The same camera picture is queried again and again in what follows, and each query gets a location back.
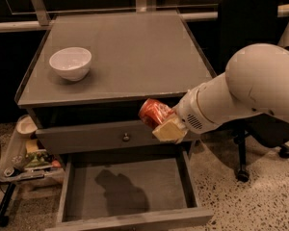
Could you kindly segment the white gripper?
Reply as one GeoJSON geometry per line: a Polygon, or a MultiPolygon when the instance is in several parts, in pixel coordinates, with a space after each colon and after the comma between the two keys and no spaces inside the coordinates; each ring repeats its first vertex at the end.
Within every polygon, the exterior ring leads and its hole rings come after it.
{"type": "Polygon", "coordinates": [[[159,141],[179,143],[187,135],[188,129],[195,134],[204,134],[219,127],[201,111],[198,94],[199,88],[189,90],[174,107],[176,115],[170,115],[152,131],[159,141]]]}

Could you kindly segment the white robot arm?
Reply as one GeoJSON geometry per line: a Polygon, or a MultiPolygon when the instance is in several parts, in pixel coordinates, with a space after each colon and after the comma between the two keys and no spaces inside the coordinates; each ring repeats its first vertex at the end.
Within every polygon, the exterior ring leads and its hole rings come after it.
{"type": "Polygon", "coordinates": [[[223,61],[224,73],[188,92],[154,130],[159,141],[182,141],[243,119],[268,147],[289,141],[289,47],[245,46],[223,61]]]}

